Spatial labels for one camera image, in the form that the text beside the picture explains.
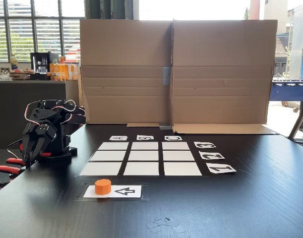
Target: number card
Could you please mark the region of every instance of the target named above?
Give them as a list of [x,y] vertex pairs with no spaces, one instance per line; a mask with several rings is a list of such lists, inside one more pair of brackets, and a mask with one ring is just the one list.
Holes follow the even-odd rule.
[[167,135],[165,136],[165,140],[182,140],[182,138],[181,136]]
[[229,172],[236,172],[230,165],[223,165],[223,164],[210,164],[206,163],[207,167],[209,168],[211,173],[214,174],[223,174]]
[[137,140],[153,140],[152,135],[138,135]]
[[195,142],[194,144],[197,148],[216,148],[216,146],[210,142]]
[[220,160],[225,159],[220,153],[214,153],[214,152],[201,152],[199,151],[200,156],[204,160]]
[[113,135],[110,140],[127,140],[127,136],[125,135]]

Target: black cable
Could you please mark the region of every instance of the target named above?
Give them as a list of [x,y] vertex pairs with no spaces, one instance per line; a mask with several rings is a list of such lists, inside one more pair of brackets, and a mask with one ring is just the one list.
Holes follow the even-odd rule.
[[12,153],[12,152],[9,150],[9,148],[10,148],[11,146],[14,146],[14,145],[20,143],[20,142],[22,142],[22,139],[17,140],[17,141],[15,141],[15,142],[9,144],[9,145],[6,147],[6,150],[7,150],[11,155],[13,155],[14,157],[16,157],[17,159],[19,159],[19,157],[16,156],[14,153]]

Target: tic-tac-toe grid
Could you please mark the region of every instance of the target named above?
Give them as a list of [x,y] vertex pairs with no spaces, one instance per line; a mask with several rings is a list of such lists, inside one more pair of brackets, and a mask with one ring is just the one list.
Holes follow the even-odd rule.
[[[207,168],[203,152],[195,159],[186,141],[103,142],[80,176],[201,176],[199,164]],[[206,156],[206,159],[221,159]]]

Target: white card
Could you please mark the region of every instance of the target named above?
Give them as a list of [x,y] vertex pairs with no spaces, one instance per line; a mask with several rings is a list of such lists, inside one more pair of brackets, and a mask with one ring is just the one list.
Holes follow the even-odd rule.
[[113,135],[110,140],[127,140],[127,136],[125,135]]
[[159,175],[158,162],[127,162],[123,175]]
[[229,172],[236,172],[230,165],[225,164],[211,164],[206,163],[207,167],[209,168],[211,173],[214,174],[223,174],[223,173],[229,173]]
[[142,161],[158,161],[159,160],[159,154],[158,150],[131,150],[129,155],[129,161],[130,160],[142,160]]
[[189,150],[167,150],[163,151],[164,161],[194,161],[191,151]]
[[111,192],[106,195],[95,193],[95,186],[88,186],[84,198],[104,198],[104,197],[124,197],[124,198],[141,198],[141,185],[112,185]]
[[225,159],[220,153],[214,153],[214,152],[201,152],[199,151],[200,156],[204,160],[220,160]]
[[122,161],[125,150],[99,150],[96,151],[90,161]]
[[189,150],[186,142],[162,142],[163,150]]
[[98,150],[126,150],[129,142],[103,142]]
[[158,150],[157,142],[133,142],[132,150]]
[[195,142],[197,148],[215,148],[216,146],[211,142]]
[[89,162],[80,176],[115,176],[121,168],[121,162]]
[[167,176],[201,176],[196,162],[164,162]]
[[153,140],[152,135],[138,135],[137,140]]
[[176,135],[166,135],[165,140],[182,140],[181,136]]

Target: metal leg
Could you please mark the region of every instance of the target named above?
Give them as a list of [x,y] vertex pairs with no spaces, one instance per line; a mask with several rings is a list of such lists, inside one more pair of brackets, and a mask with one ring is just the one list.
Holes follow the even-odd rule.
[[294,125],[294,127],[292,128],[292,131],[290,132],[290,135],[288,136],[289,140],[294,140],[294,137],[296,136],[297,131],[299,130],[301,124],[303,122],[303,107],[300,110],[298,119],[296,120],[296,123]]
[[[303,102],[300,102],[300,113],[301,113],[301,109],[302,109],[302,108],[303,108]],[[303,121],[302,121],[302,123],[301,123],[301,125],[300,125],[299,130],[303,130]]]

